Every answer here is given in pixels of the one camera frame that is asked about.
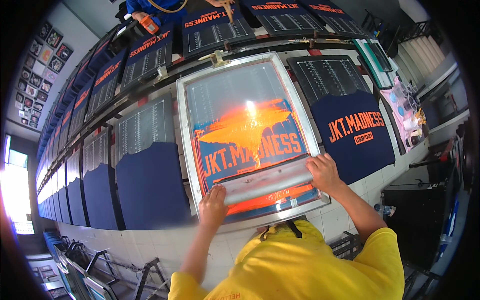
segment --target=yellow t-shirt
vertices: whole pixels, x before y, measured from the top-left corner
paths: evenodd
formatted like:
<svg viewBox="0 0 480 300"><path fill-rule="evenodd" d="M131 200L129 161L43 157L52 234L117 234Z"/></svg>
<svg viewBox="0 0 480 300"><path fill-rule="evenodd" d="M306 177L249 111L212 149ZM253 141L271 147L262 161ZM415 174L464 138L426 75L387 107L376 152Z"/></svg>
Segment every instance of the yellow t-shirt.
<svg viewBox="0 0 480 300"><path fill-rule="evenodd" d="M381 228L369 236L353 261L336 258L320 231L295 221L270 228L240 251L228 277L211 292L191 275L175 272L168 299L401 299L404 273L396 234Z"/></svg>

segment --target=person in blue shirt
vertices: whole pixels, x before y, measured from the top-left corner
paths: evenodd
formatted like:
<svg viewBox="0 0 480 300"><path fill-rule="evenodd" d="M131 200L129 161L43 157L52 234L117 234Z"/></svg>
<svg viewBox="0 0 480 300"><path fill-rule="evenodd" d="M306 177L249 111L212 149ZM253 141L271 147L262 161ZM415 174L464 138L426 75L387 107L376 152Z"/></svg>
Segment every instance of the person in blue shirt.
<svg viewBox="0 0 480 300"><path fill-rule="evenodd" d="M217 0L205 0L215 7L220 7L222 4ZM166 10L174 11L182 5L180 0L153 0L155 4ZM132 15L132 18L141 21L148 15L153 15L152 20L158 25L163 25L168 22L173 22L175 25L181 24L181 19L187 14L185 7L175 13L162 12L154 7L148 0L127 0L127 11Z"/></svg>

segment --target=hose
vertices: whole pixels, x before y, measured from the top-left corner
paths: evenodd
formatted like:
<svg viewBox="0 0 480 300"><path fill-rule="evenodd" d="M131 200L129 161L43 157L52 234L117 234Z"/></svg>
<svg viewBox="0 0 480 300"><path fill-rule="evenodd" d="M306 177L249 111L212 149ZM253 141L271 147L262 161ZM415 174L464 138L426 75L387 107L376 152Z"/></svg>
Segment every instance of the hose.
<svg viewBox="0 0 480 300"><path fill-rule="evenodd" d="M148 0L148 2L150 2L150 4L151 4L153 7L155 7L155 8L158 9L158 10L161 10L161 11L163 11L163 12L166 12L166 13L176 13L176 12L181 11L181 10L185 7L185 5L187 4L188 0L185 0L185 2L182 4L182 6L180 6L180 8L178 8L178 9L176 9L176 10L174 10L174 11L169 11L169 10L164 9L163 7L158 6L158 4L154 3L153 0Z"/></svg>

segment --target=black cabinet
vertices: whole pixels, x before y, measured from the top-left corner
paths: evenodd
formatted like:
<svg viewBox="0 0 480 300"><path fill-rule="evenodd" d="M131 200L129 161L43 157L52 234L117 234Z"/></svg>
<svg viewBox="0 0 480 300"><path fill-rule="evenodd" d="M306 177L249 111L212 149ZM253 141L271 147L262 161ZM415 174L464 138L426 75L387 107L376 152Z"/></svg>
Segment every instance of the black cabinet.
<svg viewBox="0 0 480 300"><path fill-rule="evenodd" d="M403 262L431 268L458 186L455 162L445 161L411 168L384 189L383 204L396 207L384 220L398 236Z"/></svg>

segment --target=aluminum frame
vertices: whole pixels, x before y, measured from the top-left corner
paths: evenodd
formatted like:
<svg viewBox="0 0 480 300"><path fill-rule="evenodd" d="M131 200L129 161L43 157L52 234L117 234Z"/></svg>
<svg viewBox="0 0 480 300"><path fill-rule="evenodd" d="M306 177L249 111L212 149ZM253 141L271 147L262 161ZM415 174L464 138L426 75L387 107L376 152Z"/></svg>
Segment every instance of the aluminum frame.
<svg viewBox="0 0 480 300"><path fill-rule="evenodd" d="M202 192L200 190L200 183L198 181L198 172L195 167L193 149L192 149L192 135L191 135L191 125L189 120L189 113L186 101L186 86L189 83L201 80L205 77L214 76L219 73L223 73L225 71L234 70L237 68L241 68L244 66L262 63L262 62L270 62L273 64L274 69L277 72L277 75L285 89L286 94L290 97L290 103L292 110L297 114L297 118L299 121L299 125L301 130L303 131L304 139L305 139L305 146L307 151L312 155L316 156L320 154L320 150L318 148L317 141L313 134L312 127L308 120L307 113L303 107L303 104L300 100L300 97L293 85L290 76L285 69L280 57L277 55L276 52L267 52L252 56L247 56L241 59L232 60L230 64L217 67L217 68L206 68L201 71L197 71L195 73L189 74L185 77L179 78L177 80L177 102L178 102L178 110L179 110L179 118L180 118L180 132L183 141L183 151L185 154L185 160L187 164L187 174L190 179L190 188L192 190L193 201L195 203L195 209L198 214L198 204L202 199ZM310 203L303 204L300 206L292 207L290 209L279 211L276 213L272 213L266 216L260 216L253 219L238 221L229 224L223 224L219 232L227 232L233 231L238 229L244 228L251 228L255 226L261 226L265 224L272 224L276 222L280 222L282 220L287 220L296 216L303 215L311 210L319 208L329 202L325 202L321 197L318 200L314 200Z"/></svg>

